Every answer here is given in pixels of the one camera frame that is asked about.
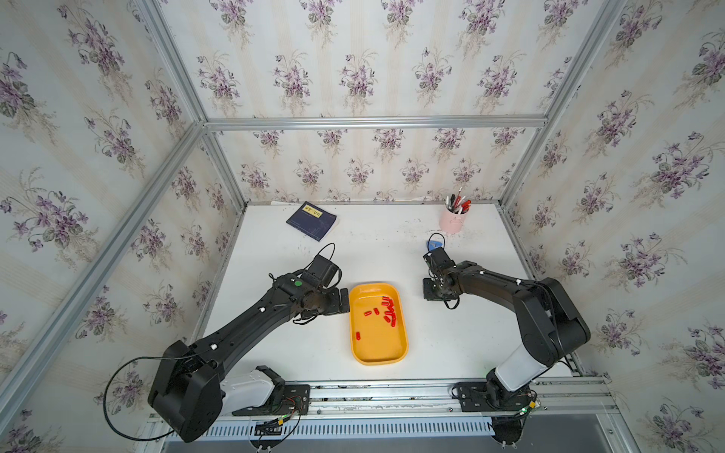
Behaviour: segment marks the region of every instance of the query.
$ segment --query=wallpaper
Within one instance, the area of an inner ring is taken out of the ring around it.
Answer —
[[[510,212],[643,452],[722,452],[725,4],[630,1]]]
[[[219,136],[251,201],[498,199],[533,128],[257,130]]]
[[[103,419],[106,382],[130,358],[158,356],[190,338],[235,222],[228,192],[197,148],[78,322],[2,451],[130,451],[133,442]],[[158,361],[134,362],[112,382],[107,409],[120,431],[137,435],[153,412],[146,398],[157,367]]]
[[[133,2],[0,3],[0,379],[189,125]]]
[[[601,0],[160,0],[208,117],[543,113]]]

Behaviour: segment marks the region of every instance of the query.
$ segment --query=black robotic arm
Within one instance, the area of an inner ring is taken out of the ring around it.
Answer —
[[[202,435],[222,413],[259,406],[273,388],[284,382],[267,367],[258,367],[241,380],[224,381],[231,368],[269,332],[300,316],[349,312],[346,289],[326,288],[340,269],[315,256],[309,268],[281,275],[267,293],[218,331],[190,346],[176,341],[164,352],[149,392],[149,404],[185,442]]]
[[[494,409],[508,409],[506,403],[522,387],[591,338],[579,311],[553,278],[521,280],[475,262],[455,264],[441,247],[423,258],[434,276],[423,279],[426,300],[447,302],[473,294],[516,313],[523,346],[486,376],[486,400]]]

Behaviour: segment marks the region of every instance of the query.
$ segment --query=pink cup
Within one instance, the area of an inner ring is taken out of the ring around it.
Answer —
[[[441,214],[441,229],[448,234],[456,234],[463,228],[463,222],[465,221],[465,214],[453,214],[448,209],[443,208],[443,214]]]

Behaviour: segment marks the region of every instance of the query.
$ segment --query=book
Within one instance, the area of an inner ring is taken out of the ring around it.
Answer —
[[[305,201],[287,223],[319,242],[330,231],[336,219],[336,215]]]

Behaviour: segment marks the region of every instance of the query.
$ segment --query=orange plastic tray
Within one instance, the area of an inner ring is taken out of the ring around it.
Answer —
[[[395,327],[385,321],[388,307],[382,305],[383,296],[393,300]],[[405,319],[400,295],[388,283],[368,283],[350,291],[350,341],[352,355],[363,365],[385,365],[399,362],[408,350]]]

